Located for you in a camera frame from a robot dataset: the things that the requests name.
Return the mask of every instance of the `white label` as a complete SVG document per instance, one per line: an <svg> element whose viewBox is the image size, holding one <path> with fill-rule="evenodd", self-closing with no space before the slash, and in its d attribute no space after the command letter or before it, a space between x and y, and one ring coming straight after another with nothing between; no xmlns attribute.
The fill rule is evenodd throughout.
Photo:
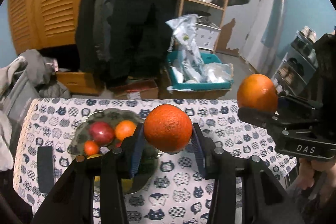
<svg viewBox="0 0 336 224"><path fill-rule="evenodd" d="M131 100L141 100L140 92L127 93L127 98Z"/></svg>
<svg viewBox="0 0 336 224"><path fill-rule="evenodd" d="M105 147L105 146L102 146L101 148L100 148L100 152L102 152L104 155L107 153L107 152L109 152L110 150L107 148L107 147Z"/></svg>

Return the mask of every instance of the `blue wall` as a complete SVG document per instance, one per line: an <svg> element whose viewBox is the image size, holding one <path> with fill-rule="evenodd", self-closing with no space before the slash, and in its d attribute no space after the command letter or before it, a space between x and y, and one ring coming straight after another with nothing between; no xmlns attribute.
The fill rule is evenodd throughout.
<svg viewBox="0 0 336 224"><path fill-rule="evenodd" d="M7 0L0 5L0 47L0 68L3 68L17 57L9 30Z"/></svg>
<svg viewBox="0 0 336 224"><path fill-rule="evenodd" d="M336 25L336 11L329 0L286 0L286 15L277 56L283 58L295 33L305 25L317 38L330 33Z"/></svg>

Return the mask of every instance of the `drawer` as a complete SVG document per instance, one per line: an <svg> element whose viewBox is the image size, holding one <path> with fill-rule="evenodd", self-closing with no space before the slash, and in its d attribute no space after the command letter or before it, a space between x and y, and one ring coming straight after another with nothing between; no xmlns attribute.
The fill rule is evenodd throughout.
<svg viewBox="0 0 336 224"><path fill-rule="evenodd" d="M104 85L86 72L57 72L57 80L65 85L71 93L99 95Z"/></svg>

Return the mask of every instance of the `metal screw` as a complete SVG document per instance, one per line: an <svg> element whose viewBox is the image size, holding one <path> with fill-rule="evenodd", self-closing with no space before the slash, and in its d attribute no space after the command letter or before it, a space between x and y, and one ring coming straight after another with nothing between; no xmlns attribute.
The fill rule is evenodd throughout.
<svg viewBox="0 0 336 224"><path fill-rule="evenodd" d="M83 155L79 155L76 157L76 162L82 162L83 160L85 160L85 156Z"/></svg>
<svg viewBox="0 0 336 224"><path fill-rule="evenodd" d="M257 156L257 155L253 155L253 156L251 157L251 159L252 159L254 162L260 162L260 160L261 160L261 158L260 158L259 156Z"/></svg>
<svg viewBox="0 0 336 224"><path fill-rule="evenodd" d="M112 153L113 154L119 154L123 151L123 149L121 147L116 147L113 149Z"/></svg>
<svg viewBox="0 0 336 224"><path fill-rule="evenodd" d="M215 149L214 149L214 152L216 153L216 154L223 154L224 153L224 149L223 148L219 148L219 147L216 147Z"/></svg>

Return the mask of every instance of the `teal bin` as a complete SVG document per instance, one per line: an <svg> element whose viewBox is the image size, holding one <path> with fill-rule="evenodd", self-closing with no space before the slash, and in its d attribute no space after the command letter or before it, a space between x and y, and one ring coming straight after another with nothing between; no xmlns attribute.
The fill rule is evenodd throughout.
<svg viewBox="0 0 336 224"><path fill-rule="evenodd" d="M226 83L197 83L197 84L186 84L177 83L175 74L173 73L171 69L171 64L174 63L175 59L177 58L178 51L173 51L168 53L167 55L167 67L169 72L169 77L171 84L173 86L173 89L177 90L230 90L233 84L233 80L231 82ZM209 63L222 63L221 60L215 55L215 54L208 54L208 53L201 53L201 57L205 64Z"/></svg>

